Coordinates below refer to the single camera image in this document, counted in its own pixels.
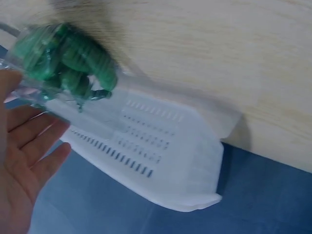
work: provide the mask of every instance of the white basket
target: white basket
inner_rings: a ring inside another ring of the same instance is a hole
[[[50,103],[56,109],[57,100]],[[100,170],[160,206],[182,212],[221,200],[216,194],[223,146],[197,111],[130,92],[125,132],[111,140],[72,127],[62,137]]]

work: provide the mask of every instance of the light wood panel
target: light wood panel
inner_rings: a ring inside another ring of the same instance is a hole
[[[51,20],[81,27],[125,68],[229,98],[244,117],[226,142],[312,172],[312,2],[0,3],[0,21],[11,26]]]

